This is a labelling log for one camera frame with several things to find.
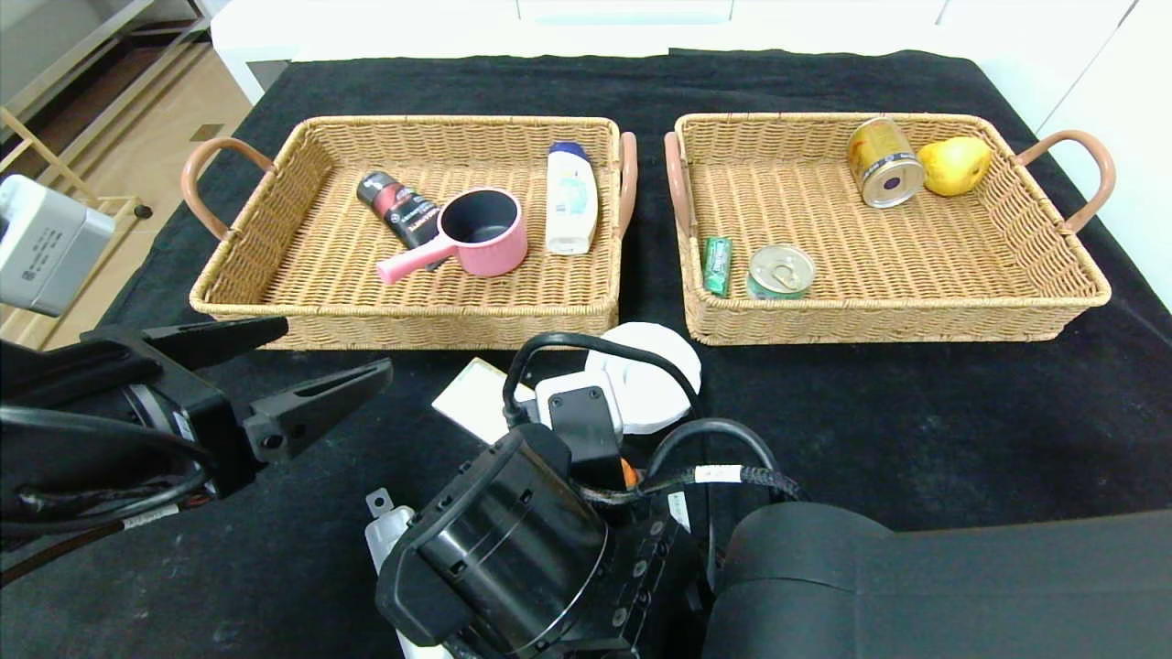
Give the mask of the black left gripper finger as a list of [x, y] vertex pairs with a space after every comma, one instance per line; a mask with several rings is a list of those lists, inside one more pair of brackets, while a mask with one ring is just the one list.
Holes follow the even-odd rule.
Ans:
[[282, 317], [263, 317], [143, 330], [141, 362], [151, 371], [204, 371], [288, 333]]
[[251, 402], [243, 430], [253, 455], [255, 458], [297, 458], [376, 396], [391, 379], [393, 364], [384, 358], [350, 371], [293, 383]]

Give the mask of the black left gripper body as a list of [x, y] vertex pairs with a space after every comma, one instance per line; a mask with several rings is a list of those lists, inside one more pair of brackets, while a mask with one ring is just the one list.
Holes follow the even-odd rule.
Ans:
[[4, 544], [79, 534], [259, 471], [226, 395], [200, 371], [151, 371], [143, 330], [93, 330], [63, 349], [4, 341]]

